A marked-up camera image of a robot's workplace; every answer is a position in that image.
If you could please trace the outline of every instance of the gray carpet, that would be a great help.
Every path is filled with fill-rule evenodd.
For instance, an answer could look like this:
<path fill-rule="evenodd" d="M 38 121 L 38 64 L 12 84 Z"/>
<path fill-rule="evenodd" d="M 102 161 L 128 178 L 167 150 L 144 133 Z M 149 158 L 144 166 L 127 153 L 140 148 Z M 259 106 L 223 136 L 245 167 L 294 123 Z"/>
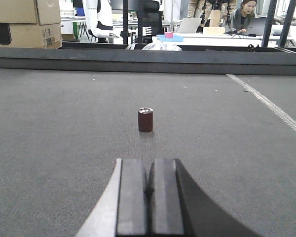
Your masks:
<path fill-rule="evenodd" d="M 296 120 L 296 77 L 240 78 Z M 116 158 L 179 158 L 242 223 L 296 237 L 296 133 L 229 77 L 0 69 L 0 237 L 74 236 Z"/>

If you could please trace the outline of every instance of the white desk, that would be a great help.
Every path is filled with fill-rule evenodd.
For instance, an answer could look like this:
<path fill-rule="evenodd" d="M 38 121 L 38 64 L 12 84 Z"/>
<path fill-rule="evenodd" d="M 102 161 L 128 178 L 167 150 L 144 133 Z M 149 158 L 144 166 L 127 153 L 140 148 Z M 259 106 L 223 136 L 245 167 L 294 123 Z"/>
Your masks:
<path fill-rule="evenodd" d="M 182 36 L 184 39 L 182 42 L 171 42 L 164 41 L 166 44 L 175 44 L 175 45 L 205 45 L 205 46 L 235 46 L 235 47 L 247 47 L 252 44 L 254 47 L 258 45 L 262 45 L 262 36 L 258 37 L 249 37 L 249 36 L 229 36 L 229 35 L 221 35 L 221 36 L 206 36 L 202 33 L 194 33 L 194 34 L 178 34 L 178 36 Z M 270 41 L 268 47 L 276 47 L 277 45 L 273 43 L 274 40 L 279 40 L 280 37 L 270 37 Z M 156 42 L 158 40 L 157 37 L 152 37 L 152 41 Z"/>
<path fill-rule="evenodd" d="M 78 23 L 86 23 L 86 19 L 84 16 L 62 16 L 61 22 L 78 22 Z M 123 26 L 123 21 L 113 20 L 114 26 Z M 128 21 L 128 26 L 138 26 L 138 21 Z M 162 20 L 162 27 L 169 28 L 170 21 Z"/>

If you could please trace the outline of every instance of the stacked cardboard boxes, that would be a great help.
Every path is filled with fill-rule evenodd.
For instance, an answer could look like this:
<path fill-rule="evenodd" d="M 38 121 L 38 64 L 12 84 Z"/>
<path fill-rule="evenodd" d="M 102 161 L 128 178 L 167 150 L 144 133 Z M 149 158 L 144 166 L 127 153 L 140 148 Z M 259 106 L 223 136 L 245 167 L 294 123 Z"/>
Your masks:
<path fill-rule="evenodd" d="M 0 47 L 62 46 L 59 0 L 0 0 L 0 23 L 8 23 L 11 43 Z"/>

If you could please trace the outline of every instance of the can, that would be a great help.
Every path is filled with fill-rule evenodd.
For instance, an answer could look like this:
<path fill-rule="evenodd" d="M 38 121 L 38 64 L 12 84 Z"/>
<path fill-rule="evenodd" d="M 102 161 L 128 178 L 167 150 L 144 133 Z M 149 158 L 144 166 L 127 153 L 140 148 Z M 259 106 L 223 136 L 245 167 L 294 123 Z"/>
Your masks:
<path fill-rule="evenodd" d="M 138 129 L 141 132 L 151 132 L 153 129 L 153 109 L 140 108 L 138 110 Z"/>

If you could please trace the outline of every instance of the pink object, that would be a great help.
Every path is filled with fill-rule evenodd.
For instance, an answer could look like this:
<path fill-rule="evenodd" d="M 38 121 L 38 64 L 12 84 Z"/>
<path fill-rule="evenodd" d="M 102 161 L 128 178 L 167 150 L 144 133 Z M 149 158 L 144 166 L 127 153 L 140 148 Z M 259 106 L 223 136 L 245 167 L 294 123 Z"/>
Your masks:
<path fill-rule="evenodd" d="M 166 38 L 172 39 L 173 38 L 173 32 L 166 32 Z"/>

